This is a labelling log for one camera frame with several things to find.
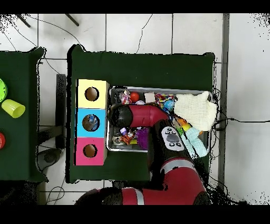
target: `circular hole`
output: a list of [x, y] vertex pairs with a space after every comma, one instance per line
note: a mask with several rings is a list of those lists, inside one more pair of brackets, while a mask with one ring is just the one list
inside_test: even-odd
[[96, 101], [99, 97], [99, 91], [97, 88], [95, 87], [89, 87], [85, 93], [84, 93], [85, 97], [87, 100], [89, 101]]
[[95, 145], [86, 145], [83, 148], [83, 154], [88, 158], [93, 158], [97, 155], [98, 149]]
[[88, 132], [94, 132], [99, 128], [99, 118], [94, 114], [86, 115], [82, 120], [82, 126]]

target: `dark green tablecloth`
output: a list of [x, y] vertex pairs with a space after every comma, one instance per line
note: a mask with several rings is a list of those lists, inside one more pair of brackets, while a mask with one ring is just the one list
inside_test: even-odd
[[[67, 118], [67, 128], [71, 127], [71, 131], [67, 132], [66, 143], [67, 181], [149, 180], [145, 153], [108, 151], [104, 166], [73, 165], [76, 79], [105, 80], [111, 86], [211, 91], [214, 59], [212, 53], [204, 55], [92, 53], [85, 52], [80, 45], [72, 46], [67, 54], [67, 114], [71, 114]], [[208, 169], [209, 155], [202, 160]]]
[[6, 99], [26, 107], [12, 118], [0, 107], [0, 132], [6, 145], [0, 150], [0, 180], [44, 181], [35, 165], [37, 143], [37, 62], [44, 48], [30, 52], [0, 51], [0, 78], [6, 83]]

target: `purple toy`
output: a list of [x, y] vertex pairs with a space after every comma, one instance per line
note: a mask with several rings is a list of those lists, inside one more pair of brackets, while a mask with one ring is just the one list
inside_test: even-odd
[[137, 130], [136, 132], [137, 143], [142, 150], [148, 149], [148, 132], [149, 132], [148, 128]]

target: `table leg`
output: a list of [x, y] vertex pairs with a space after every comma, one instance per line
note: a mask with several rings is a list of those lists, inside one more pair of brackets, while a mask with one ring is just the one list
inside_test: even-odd
[[62, 127], [62, 134], [55, 138], [56, 148], [65, 148], [65, 118], [66, 118], [66, 76], [56, 76], [56, 107], [55, 125]]
[[22, 18], [22, 16], [20, 15], [20, 14], [16, 14], [16, 16], [26, 25], [26, 26], [28, 26], [29, 28], [31, 27], [30, 25], [29, 25], [29, 23], [27, 23], [26, 22], [26, 20], [24, 19], [24, 18]]
[[79, 23], [70, 15], [70, 14], [65, 14], [76, 26], [79, 26]]

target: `green plate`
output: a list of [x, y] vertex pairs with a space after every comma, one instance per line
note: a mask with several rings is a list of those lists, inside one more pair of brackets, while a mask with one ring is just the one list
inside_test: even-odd
[[0, 79], [0, 102], [2, 102], [7, 95], [7, 87], [6, 84]]

